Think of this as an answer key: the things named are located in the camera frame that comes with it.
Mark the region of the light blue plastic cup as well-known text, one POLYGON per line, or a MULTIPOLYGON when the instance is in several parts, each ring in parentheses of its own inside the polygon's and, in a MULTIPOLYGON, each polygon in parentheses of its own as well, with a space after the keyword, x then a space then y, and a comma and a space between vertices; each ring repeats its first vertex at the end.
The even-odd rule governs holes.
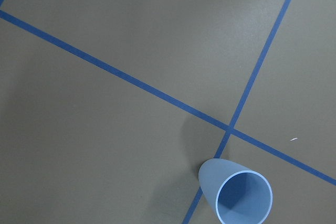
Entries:
POLYGON ((198 172, 201 190, 221 223, 263 223, 273 194, 260 173, 235 162, 212 158, 198 172))

